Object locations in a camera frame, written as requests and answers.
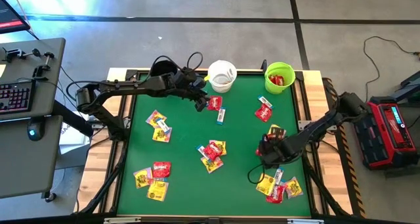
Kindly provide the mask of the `grey side table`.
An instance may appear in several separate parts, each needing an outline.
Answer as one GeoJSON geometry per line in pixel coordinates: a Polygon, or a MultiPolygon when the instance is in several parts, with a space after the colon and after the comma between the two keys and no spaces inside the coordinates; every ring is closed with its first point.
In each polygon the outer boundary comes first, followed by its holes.
{"type": "Polygon", "coordinates": [[[38,141],[29,139],[27,124],[0,123],[0,198],[46,192],[53,185],[62,117],[47,117],[38,141]]]}

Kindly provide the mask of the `dark grey computer desk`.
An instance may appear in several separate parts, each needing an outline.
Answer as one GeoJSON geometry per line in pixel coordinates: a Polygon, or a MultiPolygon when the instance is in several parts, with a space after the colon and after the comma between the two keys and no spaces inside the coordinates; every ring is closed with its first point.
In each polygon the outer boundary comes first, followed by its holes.
{"type": "Polygon", "coordinates": [[[0,121],[46,116],[51,114],[53,111],[53,104],[55,102],[56,86],[58,85],[65,44],[66,40],[62,37],[0,43],[0,64],[6,65],[2,75],[0,76],[0,83],[11,83],[18,80],[31,79],[35,68],[44,64],[47,59],[45,56],[41,58],[28,56],[25,60],[15,58],[8,63],[3,61],[6,50],[21,49],[26,53],[30,53],[32,49],[38,49],[41,54],[50,52],[54,55],[54,58],[50,59],[48,63],[50,70],[43,73],[43,76],[47,78],[47,81],[38,81],[36,83],[31,110],[29,112],[0,115],[0,121]]]}

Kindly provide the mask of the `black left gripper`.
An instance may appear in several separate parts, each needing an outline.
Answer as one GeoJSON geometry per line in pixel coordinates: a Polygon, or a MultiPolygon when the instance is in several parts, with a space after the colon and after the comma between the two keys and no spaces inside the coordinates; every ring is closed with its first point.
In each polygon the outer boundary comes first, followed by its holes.
{"type": "Polygon", "coordinates": [[[178,96],[183,99],[195,101],[195,108],[201,112],[209,100],[208,94],[203,90],[206,82],[203,77],[193,70],[178,70],[171,74],[172,96],[178,96]]]}

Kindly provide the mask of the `black equipment case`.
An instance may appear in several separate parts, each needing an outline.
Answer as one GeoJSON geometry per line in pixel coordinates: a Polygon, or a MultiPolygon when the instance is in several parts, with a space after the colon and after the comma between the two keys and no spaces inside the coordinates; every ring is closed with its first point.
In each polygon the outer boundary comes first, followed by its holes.
{"type": "Polygon", "coordinates": [[[390,96],[396,101],[402,101],[420,92],[420,70],[400,83],[400,88],[390,96]]]}

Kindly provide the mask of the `green plastic bucket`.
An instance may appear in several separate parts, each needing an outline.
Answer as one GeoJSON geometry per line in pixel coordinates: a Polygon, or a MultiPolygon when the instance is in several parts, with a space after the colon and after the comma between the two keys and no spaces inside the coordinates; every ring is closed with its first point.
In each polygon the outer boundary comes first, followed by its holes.
{"type": "Polygon", "coordinates": [[[294,69],[283,62],[274,62],[272,64],[270,64],[266,70],[266,72],[264,73],[264,78],[265,78],[265,88],[269,93],[272,94],[280,94],[283,91],[285,91],[287,88],[289,88],[291,85],[294,84],[295,81],[295,71],[294,69]],[[284,78],[285,81],[285,85],[284,86],[278,86],[278,85],[274,85],[270,80],[269,80],[269,76],[282,76],[284,78]]]}

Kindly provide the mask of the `black desk clamp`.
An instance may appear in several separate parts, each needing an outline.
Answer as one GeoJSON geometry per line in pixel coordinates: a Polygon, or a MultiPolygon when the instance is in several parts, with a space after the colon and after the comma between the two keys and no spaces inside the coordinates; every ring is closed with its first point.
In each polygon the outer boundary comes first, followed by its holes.
{"type": "Polygon", "coordinates": [[[19,59],[26,59],[28,56],[36,56],[36,57],[40,57],[41,53],[39,52],[38,49],[32,49],[30,53],[25,53],[22,49],[11,49],[11,50],[6,50],[3,47],[3,51],[5,54],[4,59],[2,59],[3,62],[8,62],[11,63],[12,60],[14,58],[19,58],[19,59]]]}
{"type": "Polygon", "coordinates": [[[40,64],[39,66],[36,66],[34,68],[34,71],[32,74],[32,78],[34,80],[39,80],[39,81],[49,80],[46,76],[44,76],[44,73],[51,69],[51,67],[49,66],[49,62],[50,62],[50,59],[54,58],[54,54],[51,52],[45,52],[44,56],[47,57],[45,63],[40,64]]]}

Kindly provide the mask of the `black plastic bucket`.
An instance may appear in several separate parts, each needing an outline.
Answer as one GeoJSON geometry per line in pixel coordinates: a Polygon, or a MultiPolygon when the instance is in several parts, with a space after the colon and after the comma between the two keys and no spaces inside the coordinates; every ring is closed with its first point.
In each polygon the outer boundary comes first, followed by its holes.
{"type": "Polygon", "coordinates": [[[161,77],[167,79],[178,72],[177,65],[170,60],[160,60],[154,63],[150,69],[151,77],[161,77]]]}

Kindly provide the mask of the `yellow black hazard strip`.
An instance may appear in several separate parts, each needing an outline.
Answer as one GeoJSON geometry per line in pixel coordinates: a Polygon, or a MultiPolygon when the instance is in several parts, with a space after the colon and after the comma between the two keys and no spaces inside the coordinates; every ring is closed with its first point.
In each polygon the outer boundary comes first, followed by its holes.
{"type": "Polygon", "coordinates": [[[345,126],[329,132],[321,142],[321,169],[324,185],[342,209],[357,217],[365,217],[362,193],[347,141],[345,126]]]}

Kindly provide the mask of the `black computer mouse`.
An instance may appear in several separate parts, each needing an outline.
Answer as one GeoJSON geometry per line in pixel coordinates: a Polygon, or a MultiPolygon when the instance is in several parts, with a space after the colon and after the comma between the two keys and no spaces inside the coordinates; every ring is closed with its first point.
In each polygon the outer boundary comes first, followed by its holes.
{"type": "Polygon", "coordinates": [[[45,133],[45,118],[32,118],[27,124],[27,134],[31,141],[39,141],[45,133]]]}

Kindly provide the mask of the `white plastic bucket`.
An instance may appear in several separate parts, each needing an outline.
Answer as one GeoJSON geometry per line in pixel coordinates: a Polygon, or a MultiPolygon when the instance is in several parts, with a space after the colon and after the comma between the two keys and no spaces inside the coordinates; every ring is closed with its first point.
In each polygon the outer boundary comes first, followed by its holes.
{"type": "Polygon", "coordinates": [[[207,71],[207,75],[210,76],[209,83],[211,84],[214,91],[218,93],[228,92],[234,81],[237,78],[236,67],[226,60],[217,60],[212,63],[207,71]],[[231,81],[228,85],[219,85],[218,82],[231,81]]]}

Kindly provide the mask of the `black keyboard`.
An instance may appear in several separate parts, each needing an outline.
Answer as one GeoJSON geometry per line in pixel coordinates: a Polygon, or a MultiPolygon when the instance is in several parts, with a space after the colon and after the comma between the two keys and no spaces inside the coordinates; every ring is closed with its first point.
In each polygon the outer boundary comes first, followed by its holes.
{"type": "Polygon", "coordinates": [[[0,114],[29,112],[34,95],[34,79],[0,83],[0,114]]]}

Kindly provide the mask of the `silver metal bracket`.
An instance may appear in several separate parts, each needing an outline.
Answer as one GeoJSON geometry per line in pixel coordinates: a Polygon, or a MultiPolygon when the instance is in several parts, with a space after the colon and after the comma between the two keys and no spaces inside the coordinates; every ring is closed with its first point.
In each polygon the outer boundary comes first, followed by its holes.
{"type": "Polygon", "coordinates": [[[325,224],[322,219],[287,219],[287,224],[325,224]]]}
{"type": "Polygon", "coordinates": [[[140,217],[107,217],[103,224],[132,224],[140,223],[141,220],[140,217]]]}

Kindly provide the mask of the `red black power station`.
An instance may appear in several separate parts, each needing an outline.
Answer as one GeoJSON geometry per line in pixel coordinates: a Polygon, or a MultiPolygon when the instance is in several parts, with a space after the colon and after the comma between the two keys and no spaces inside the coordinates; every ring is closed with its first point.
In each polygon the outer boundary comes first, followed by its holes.
{"type": "Polygon", "coordinates": [[[354,123],[363,165],[375,170],[418,164],[420,155],[394,98],[372,97],[367,107],[371,113],[354,123]]]}

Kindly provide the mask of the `black computer monitor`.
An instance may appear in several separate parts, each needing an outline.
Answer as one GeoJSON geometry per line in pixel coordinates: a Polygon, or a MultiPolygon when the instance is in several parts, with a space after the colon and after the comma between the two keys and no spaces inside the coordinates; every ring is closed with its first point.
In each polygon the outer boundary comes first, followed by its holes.
{"type": "Polygon", "coordinates": [[[26,31],[30,25],[9,5],[0,0],[0,34],[26,31]]]}

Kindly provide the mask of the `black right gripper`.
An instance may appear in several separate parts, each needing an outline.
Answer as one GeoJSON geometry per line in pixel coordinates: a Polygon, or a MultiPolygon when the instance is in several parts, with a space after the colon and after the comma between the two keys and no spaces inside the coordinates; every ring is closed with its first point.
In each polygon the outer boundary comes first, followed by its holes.
{"type": "MultiPolygon", "coordinates": [[[[280,127],[272,128],[272,136],[275,139],[282,140],[285,137],[285,130],[280,127]]],[[[263,168],[277,168],[282,164],[293,162],[297,158],[297,153],[288,154],[280,148],[279,141],[266,141],[262,139],[259,142],[259,155],[263,168]]]]}

